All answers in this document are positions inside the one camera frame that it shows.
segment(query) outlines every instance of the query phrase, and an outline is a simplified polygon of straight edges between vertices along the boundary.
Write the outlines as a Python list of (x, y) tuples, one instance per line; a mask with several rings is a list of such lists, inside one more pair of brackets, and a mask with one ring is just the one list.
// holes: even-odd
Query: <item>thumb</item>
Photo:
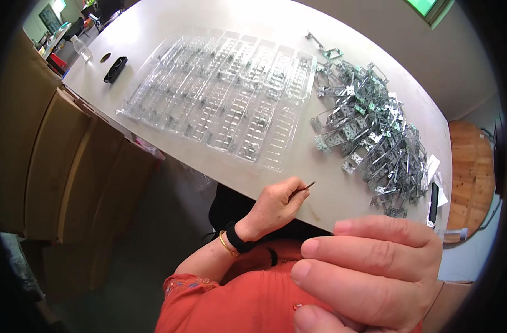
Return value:
[(310, 194), (309, 190), (299, 191), (290, 199), (287, 207), (290, 211), (296, 214), (297, 210), (300, 209), (300, 206), (303, 205), (303, 202)]
[(356, 333), (319, 306), (303, 305), (294, 313), (296, 333)]

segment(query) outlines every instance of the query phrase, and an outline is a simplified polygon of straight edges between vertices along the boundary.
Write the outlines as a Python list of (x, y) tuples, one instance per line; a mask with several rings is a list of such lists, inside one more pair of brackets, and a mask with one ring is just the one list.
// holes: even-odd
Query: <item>floral embroidery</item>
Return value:
[(191, 279), (170, 279), (168, 282), (167, 288), (165, 289), (165, 298), (168, 297), (173, 292), (181, 292), (185, 290), (186, 288), (191, 289), (198, 286), (205, 287), (208, 291), (216, 288), (218, 286), (217, 283), (212, 281), (211, 279), (208, 279), (207, 277), (201, 277), (196, 276), (195, 278)]

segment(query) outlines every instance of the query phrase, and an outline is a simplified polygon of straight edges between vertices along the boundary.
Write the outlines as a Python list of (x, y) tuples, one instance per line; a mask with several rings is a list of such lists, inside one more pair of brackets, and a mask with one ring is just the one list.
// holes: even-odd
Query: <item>person's right hand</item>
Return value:
[(302, 244), (305, 259), (291, 278), (335, 314), (303, 305), (294, 314), (296, 331), (411, 332), (433, 299), (442, 258), (437, 235), (424, 224), (387, 216), (339, 221), (333, 234)]
[(298, 177), (265, 186), (252, 210), (235, 225), (235, 232), (243, 241), (257, 241), (288, 224), (309, 196), (307, 186)]

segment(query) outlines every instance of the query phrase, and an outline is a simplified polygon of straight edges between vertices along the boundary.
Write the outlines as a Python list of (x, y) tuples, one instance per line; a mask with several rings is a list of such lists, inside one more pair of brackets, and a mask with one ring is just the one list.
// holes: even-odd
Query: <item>red shirt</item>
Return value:
[[(220, 284), (192, 274), (168, 277), (155, 332), (294, 333), (299, 306), (332, 310), (291, 280), (292, 266), (302, 259), (300, 246), (293, 240), (257, 246), (233, 263)], [(273, 267), (267, 247), (277, 252)]]

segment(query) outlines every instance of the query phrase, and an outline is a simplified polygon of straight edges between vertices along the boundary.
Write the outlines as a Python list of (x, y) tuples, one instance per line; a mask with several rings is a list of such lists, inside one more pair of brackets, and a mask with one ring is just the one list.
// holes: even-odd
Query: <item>tabletop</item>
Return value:
[[(434, 154), (440, 160), (438, 171), (450, 200), (450, 132), (447, 121), (427, 92), (403, 66), (368, 38), (320, 11), (290, 0), (142, 0), (120, 15), (90, 44), (93, 58), (86, 63), (78, 59), (63, 82), (115, 125), (250, 198), (257, 199), (265, 185), (290, 176), (298, 176), (305, 183), (316, 181), (310, 189), (310, 197), (297, 213), (297, 218), (304, 222), (332, 230), (338, 220), (383, 214), (383, 209), (370, 206), (374, 194), (359, 173), (348, 175), (341, 169), (343, 158), (339, 153), (325, 157), (317, 150), (312, 138), (316, 134), (309, 119), (330, 107), (326, 107), (315, 93), (300, 117), (289, 161), (280, 173), (237, 163), (234, 156), (117, 115), (130, 80), (144, 61), (172, 31), (186, 24), (267, 39), (315, 55), (322, 62), (317, 44), (305, 39), (309, 30), (327, 49), (341, 49), (346, 61), (355, 65), (376, 64), (389, 78), (389, 91), (396, 92), (405, 103), (405, 117), (420, 130), (428, 157)], [(100, 63), (108, 52), (111, 57)], [(114, 84), (104, 83), (103, 77), (122, 56), (128, 57), (123, 72)], [(407, 218), (425, 223), (430, 199), (428, 192), (418, 205), (407, 203)], [(436, 230), (446, 228), (449, 213), (450, 203), (439, 207)]]
[(52, 39), (52, 41), (46, 45), (46, 47), (44, 48), (44, 53), (42, 54), (43, 59), (47, 59), (50, 56), (57, 43), (61, 41), (61, 38), (65, 36), (65, 34), (67, 33), (67, 31), (70, 29), (71, 26), (72, 26), (71, 23), (65, 25), (63, 30), (61, 30), (61, 32), (58, 33), (57, 37)]

